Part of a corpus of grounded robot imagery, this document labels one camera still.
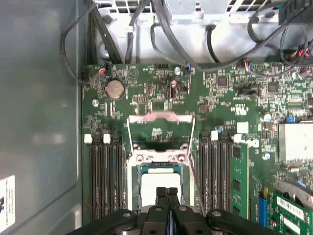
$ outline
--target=ventilation grille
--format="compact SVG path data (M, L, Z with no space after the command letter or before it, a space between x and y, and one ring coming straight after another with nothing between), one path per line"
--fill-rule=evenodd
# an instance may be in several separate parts
M256 11L267 3L271 3L271 0L231 0L226 12Z
M113 2L98 4L99 8L107 8L110 13L135 13L137 7L140 5L139 0L115 0ZM153 6L150 2L147 4L143 13L155 13Z

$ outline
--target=green circuit board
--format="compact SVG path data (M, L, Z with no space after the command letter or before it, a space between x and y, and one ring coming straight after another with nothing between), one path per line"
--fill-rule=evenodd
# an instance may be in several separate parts
M252 68L254 71L272 73L286 69L281 63L253 64ZM86 68L85 75L92 77L100 69L99 65L90 65ZM312 117L310 104L313 77L301 77L300 74L300 70L295 70L283 77L260 78L235 66L215 72L201 72L175 65L111 65L107 73L101 74L90 86L82 88L82 139L84 140L85 134L91 134L93 141L102 142L102 135L110 133L120 146L119 149L100 146L91 148L83 141L84 223L89 223L110 210L128 206L125 169L131 147L127 118L129 115L146 115L155 111L194 115L196 121L193 136L190 136L190 124L178 125L161 120L147 125L132 125L133 142L148 147L162 143L158 148L166 149L169 145L179 148L182 142L191 138L191 153L195 159L197 178L202 180L200 185L204 197L210 197L204 179L207 177L205 169L211 169L210 161L203 163L201 158L204 140L210 139L211 131L218 130L219 139L240 148L242 161L234 163L231 159L233 153L221 147L224 149L221 155L223 152L224 158L229 159L230 166L225 166L224 169L229 171L232 187L229 189L230 203L228 205L224 202L224 209L228 208L232 212L234 207L239 209L240 202L235 198L240 198L245 204L240 206L240 215L258 222L259 194L264 187L271 188L275 179L294 182L305 179L303 183L312 189L313 164L294 162L292 165L298 167L299 171L293 172L282 167L286 164L279 155L279 124L286 123L287 118L295 118L295 122L299 123L310 121ZM124 93L119 97L109 97L108 84L113 80L124 87ZM93 103L95 99L98 101L96 106ZM240 145L233 143L237 140L240 140ZM105 151L111 151L118 159L91 159L92 155ZM242 175L235 177L238 172L231 168L232 163L237 164ZM112 176L115 178L112 183L108 183L110 189L96 187L90 190L96 182L108 182L110 174L114 175L112 171L118 172L118 176ZM101 174L90 180L93 172ZM222 175L223 172L218 170L217 174ZM240 182L240 191L233 190L234 178ZM111 192L112 202L106 206L100 199L110 200L108 192ZM212 207L220 207L209 199L204 201ZM199 208L197 193L194 203Z

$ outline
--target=small component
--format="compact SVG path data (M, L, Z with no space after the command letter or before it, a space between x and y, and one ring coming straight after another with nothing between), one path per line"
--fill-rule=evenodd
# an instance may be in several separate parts
M237 209L236 207L233 207L233 213L234 213L235 215L239 216L239 215L240 215L240 210Z
M235 190L240 191L240 182L238 180L233 180L233 187Z
M268 92L269 93L278 93L278 83L277 82L269 82L268 83Z
M265 125L264 125L265 129L272 129L272 127L273 127L273 123L272 122L266 122Z
M229 131L222 131L221 132L221 138L222 139L228 139L230 136L230 132Z
M177 76L179 76L181 74L181 69L180 67L175 67L174 68L174 74L176 74Z
M218 87L227 87L227 77L217 77Z
M294 165L289 165L289 166L287 167L287 169L288 169L288 171L290 171L290 172L299 172L299 171L300 171L300 168L297 167L297 166L294 166Z
M267 161L270 159L270 154L269 153L264 153L262 156L263 160Z
M311 99L308 99L308 105L309 106L313 106L313 99L311 98Z
M133 102L147 102L148 98L146 96L134 96Z
M261 121L266 121L266 122L270 122L272 121L272 116L271 114L267 113L261 116Z
M211 131L211 140L217 141L219 139L219 132L218 131Z
M158 64L157 69L158 70L168 70L170 68L169 64Z
M93 99L91 103L92 103L93 107L95 107L95 108L97 108L99 106L99 100L98 99Z
M206 105L205 104L200 105L199 110L200 112L203 112L203 113L206 112Z
M192 67L191 67L191 65L183 66L183 67L181 67L181 71L182 71L183 75L190 75L192 72Z
M286 117L286 122L295 122L295 117Z
M263 227L268 226L268 201L259 196L259 224Z
M239 147L236 147L236 146L233 147L233 157L240 158L240 148Z
M205 119L206 118L206 114L199 114L199 118L200 119Z
M92 144L92 136L91 136L91 134L84 134L84 143L85 144Z
M218 132L222 132L224 130L224 127L223 126L220 126L220 125L217 125L215 127L215 130L217 130Z
M111 99L121 99L125 94L123 84L118 80L108 82L106 92Z
M103 134L103 143L111 143L111 135Z
M237 133L249 134L249 122L237 122Z

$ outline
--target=label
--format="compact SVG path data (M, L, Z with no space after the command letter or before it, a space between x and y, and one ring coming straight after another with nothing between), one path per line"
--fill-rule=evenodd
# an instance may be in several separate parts
M294 205L290 204L289 202L285 201L284 199L277 197L277 205L281 206L288 212L294 214L298 218L304 221L304 213L301 209L295 207Z
M292 223L290 220L286 219L285 217L284 217L284 224L300 235L300 228L294 223Z
M0 233L15 223L15 176L0 180Z

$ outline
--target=black dimm slot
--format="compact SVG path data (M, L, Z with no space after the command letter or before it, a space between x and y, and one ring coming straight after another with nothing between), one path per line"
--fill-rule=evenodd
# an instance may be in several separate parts
M110 182L109 182L109 155L110 155L110 146L105 146L105 165L104 165L104 174L105 174L105 197L106 197L106 208L105 214L108 215L110 213L110 202L109 202L109 189L110 189Z
M213 170L212 170L212 166L213 166L213 154L212 154L212 143L208 143L208 148L207 148L207 151L208 151L208 171L207 171L207 175L208 175L208 188L209 188L209 208L210 209L213 209L213 188L214 188L214 182L213 182L213 177L212 177L212 173L213 173Z

